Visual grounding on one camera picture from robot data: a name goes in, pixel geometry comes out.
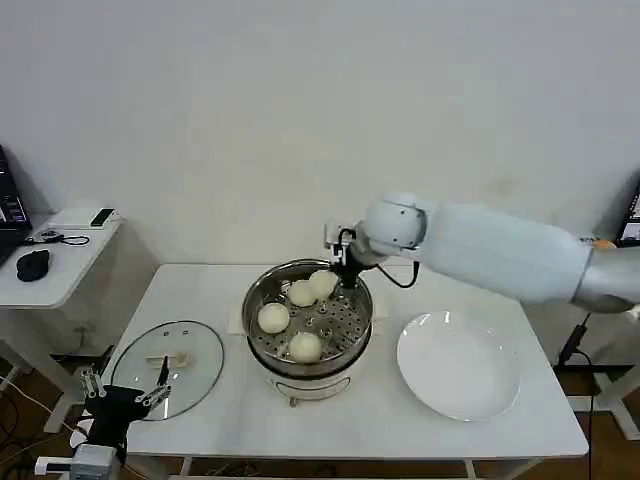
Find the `glass pot lid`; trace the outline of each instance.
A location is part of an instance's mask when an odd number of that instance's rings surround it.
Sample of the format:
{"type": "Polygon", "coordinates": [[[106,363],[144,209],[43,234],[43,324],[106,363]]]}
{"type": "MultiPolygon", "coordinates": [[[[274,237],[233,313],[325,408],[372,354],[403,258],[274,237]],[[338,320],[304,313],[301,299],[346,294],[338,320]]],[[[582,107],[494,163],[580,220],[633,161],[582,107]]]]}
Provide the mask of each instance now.
{"type": "Polygon", "coordinates": [[[146,421],[166,420],[200,403],[218,381],[224,363],[215,330],[192,320],[170,322],[147,331],[126,348],[113,369],[111,384],[151,392],[165,356],[171,394],[146,421]]]}

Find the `white table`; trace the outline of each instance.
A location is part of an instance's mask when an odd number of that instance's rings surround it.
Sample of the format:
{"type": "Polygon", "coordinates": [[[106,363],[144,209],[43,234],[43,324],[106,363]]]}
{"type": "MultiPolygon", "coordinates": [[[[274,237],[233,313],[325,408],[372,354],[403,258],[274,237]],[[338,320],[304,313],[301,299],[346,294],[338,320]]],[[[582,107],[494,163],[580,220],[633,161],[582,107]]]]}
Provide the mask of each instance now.
{"type": "MultiPolygon", "coordinates": [[[[39,226],[34,229],[34,232],[48,228],[46,218],[39,218],[34,222],[36,223],[39,226]]],[[[20,310],[54,308],[64,310],[65,302],[90,270],[120,224],[120,221],[113,221],[106,224],[104,229],[95,230],[65,230],[57,227],[56,230],[65,236],[84,235],[89,237],[90,242],[84,246],[49,244],[20,247],[0,267],[0,308],[7,309],[10,314],[9,318],[3,322],[0,331],[0,341],[4,343],[0,347],[0,355],[10,357],[7,360],[14,365],[9,377],[13,378],[26,363],[64,392],[54,409],[54,414],[45,425],[45,432],[59,431],[71,406],[82,403],[83,394],[78,381],[49,356],[49,347],[46,342],[38,338],[37,332],[28,325],[29,317],[21,314],[20,310]],[[18,280],[17,260],[31,251],[43,249],[49,250],[51,254],[47,275],[30,283],[18,280]],[[21,357],[23,362],[16,362],[12,352],[21,357]]]]}
{"type": "MultiPolygon", "coordinates": [[[[214,328],[225,348],[218,383],[200,404],[162,422],[137,422],[128,435],[132,455],[304,459],[533,459],[582,456],[588,446],[520,305],[440,275],[421,271],[410,290],[378,272],[363,278],[392,319],[367,347],[363,372],[344,393],[290,408],[263,380],[246,339],[227,332],[229,314],[268,266],[164,265],[156,273],[107,366],[139,335],[165,322],[196,320],[214,328]],[[404,383],[395,360],[402,327],[419,312],[452,309],[482,319],[516,352],[522,387],[514,407],[498,418],[465,423],[422,404],[404,383]]],[[[390,267],[403,278],[408,267],[390,267]]]]}

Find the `computer mouse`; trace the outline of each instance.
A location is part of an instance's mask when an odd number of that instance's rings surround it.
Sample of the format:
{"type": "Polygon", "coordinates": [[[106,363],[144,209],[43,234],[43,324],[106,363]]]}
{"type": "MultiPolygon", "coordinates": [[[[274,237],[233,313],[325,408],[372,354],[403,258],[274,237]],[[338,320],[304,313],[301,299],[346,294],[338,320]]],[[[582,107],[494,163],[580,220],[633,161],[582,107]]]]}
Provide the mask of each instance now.
{"type": "Polygon", "coordinates": [[[49,271],[49,250],[36,250],[27,253],[16,262],[18,278],[23,282],[34,282],[49,271]]]}

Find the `small white side table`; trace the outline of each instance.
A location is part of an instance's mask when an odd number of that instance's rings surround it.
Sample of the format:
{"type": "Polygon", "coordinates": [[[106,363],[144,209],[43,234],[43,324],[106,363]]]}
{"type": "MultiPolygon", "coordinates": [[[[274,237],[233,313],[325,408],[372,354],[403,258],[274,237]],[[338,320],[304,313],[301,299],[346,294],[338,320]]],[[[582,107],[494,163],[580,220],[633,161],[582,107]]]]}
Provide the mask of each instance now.
{"type": "MultiPolygon", "coordinates": [[[[84,246],[74,247],[64,244],[20,247],[0,267],[0,309],[5,309],[6,313],[4,315],[6,318],[0,326],[0,342],[4,344],[0,348],[0,355],[7,356],[6,359],[14,365],[8,376],[14,378],[26,364],[38,370],[64,393],[44,427],[45,432],[58,432],[69,409],[73,405],[83,403],[83,394],[79,382],[49,356],[49,346],[31,328],[29,315],[25,314],[25,311],[55,308],[64,311],[66,301],[91,269],[121,223],[121,221],[114,221],[100,230],[63,230],[58,227],[56,230],[66,236],[85,235],[89,237],[90,242],[84,246]],[[18,258],[31,251],[42,249],[47,249],[51,253],[49,273],[44,278],[31,283],[18,280],[16,277],[18,258]],[[23,362],[18,362],[16,355],[23,362]]],[[[48,228],[46,219],[41,221],[40,227],[35,228],[34,231],[45,228],[48,228]]]]}

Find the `white plate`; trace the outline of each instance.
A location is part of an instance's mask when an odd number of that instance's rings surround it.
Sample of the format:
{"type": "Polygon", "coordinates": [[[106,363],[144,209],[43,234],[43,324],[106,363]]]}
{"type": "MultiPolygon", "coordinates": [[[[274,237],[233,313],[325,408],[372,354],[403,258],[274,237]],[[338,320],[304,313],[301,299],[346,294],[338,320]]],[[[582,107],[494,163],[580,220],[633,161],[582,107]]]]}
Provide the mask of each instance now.
{"type": "Polygon", "coordinates": [[[420,315],[398,339],[405,381],[429,407],[464,421],[508,410],[520,391],[515,357],[495,333],[461,313],[420,315]]]}

